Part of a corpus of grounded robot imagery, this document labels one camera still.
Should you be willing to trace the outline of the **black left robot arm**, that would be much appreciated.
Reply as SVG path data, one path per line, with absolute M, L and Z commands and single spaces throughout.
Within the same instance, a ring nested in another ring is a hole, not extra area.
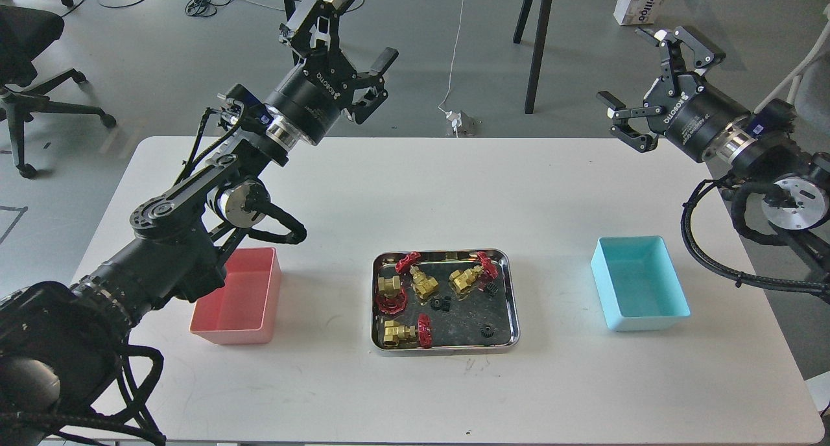
M 3 298 L 3 445 L 48 436 L 96 444 L 66 427 L 166 444 L 147 408 L 163 355 L 131 344 L 130 332 L 174 298 L 195 302 L 223 287 L 245 237 L 305 240 L 305 226 L 272 203 L 260 174 L 285 165 L 297 141 L 319 144 L 341 115 L 361 124 L 388 97 L 397 50 L 359 72 L 340 48 L 340 19 L 355 1 L 285 0 L 279 40 L 296 65 L 266 100 L 230 89 L 219 110 L 225 135 L 192 151 L 172 187 L 133 210 L 134 240 L 70 287 L 44 281 Z

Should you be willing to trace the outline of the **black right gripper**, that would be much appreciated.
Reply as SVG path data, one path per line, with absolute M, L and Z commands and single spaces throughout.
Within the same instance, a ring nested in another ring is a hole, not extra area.
M 597 92 L 596 98 L 608 107 L 613 136 L 641 153 L 655 150 L 662 136 L 697 163 L 715 156 L 736 163 L 749 153 L 749 110 L 704 77 L 726 53 L 692 26 L 638 27 L 635 34 L 659 49 L 661 76 L 637 108 L 626 107 L 609 91 Z

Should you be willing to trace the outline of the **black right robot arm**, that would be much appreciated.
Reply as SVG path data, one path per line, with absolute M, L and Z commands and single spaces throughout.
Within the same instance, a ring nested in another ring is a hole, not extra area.
M 706 71 L 726 54 L 694 27 L 637 29 L 655 45 L 661 73 L 643 97 L 629 108 L 610 92 L 600 91 L 608 107 L 610 133 L 646 153 L 663 137 L 697 163 L 718 158 L 729 166 L 721 178 L 703 180 L 683 204 L 681 233 L 696 262 L 709 271 L 750 285 L 817 296 L 828 301 L 828 243 L 813 230 L 828 221 L 828 154 L 809 154 L 791 139 L 795 108 L 773 99 L 751 111 L 706 80 Z M 694 209 L 712 189 L 728 194 L 735 231 L 760 245 L 788 247 L 809 267 L 809 280 L 765 277 L 718 263 L 693 235 Z

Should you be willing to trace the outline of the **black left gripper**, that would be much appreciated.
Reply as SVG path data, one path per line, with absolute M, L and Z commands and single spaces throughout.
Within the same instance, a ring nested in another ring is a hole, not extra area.
M 385 73 L 398 50 L 386 47 L 370 70 L 358 72 L 340 48 L 340 18 L 355 2 L 315 0 L 305 23 L 296 29 L 279 26 L 279 41 L 298 62 L 266 104 L 312 145 L 319 144 L 341 114 L 362 124 L 388 98 Z

